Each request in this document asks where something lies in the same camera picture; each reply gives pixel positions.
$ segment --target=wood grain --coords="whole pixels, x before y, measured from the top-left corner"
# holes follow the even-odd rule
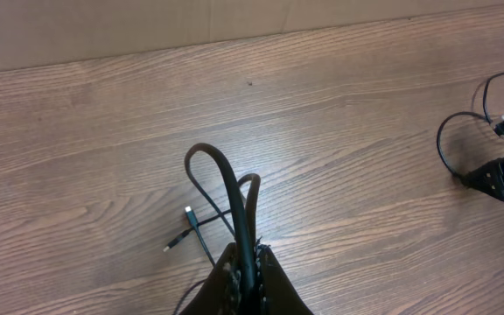
[[[211,268],[194,237],[162,252],[184,206],[212,213],[197,142],[262,176],[258,234],[315,313],[504,314],[504,203],[434,142],[500,71],[504,6],[0,73],[0,314],[171,313]],[[464,118],[444,146],[504,152]]]

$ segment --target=beige background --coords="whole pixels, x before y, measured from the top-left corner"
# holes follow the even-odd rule
[[[0,71],[504,0],[0,0]]]

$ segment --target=wooden table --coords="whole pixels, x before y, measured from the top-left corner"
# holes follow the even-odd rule
[[[504,5],[0,73],[0,314],[172,313],[211,269],[194,235],[162,251],[213,213],[197,142],[262,176],[258,234],[316,314],[504,314],[504,203],[435,148],[500,71]],[[504,151],[462,118],[444,145]],[[218,257],[228,231],[202,232]]]

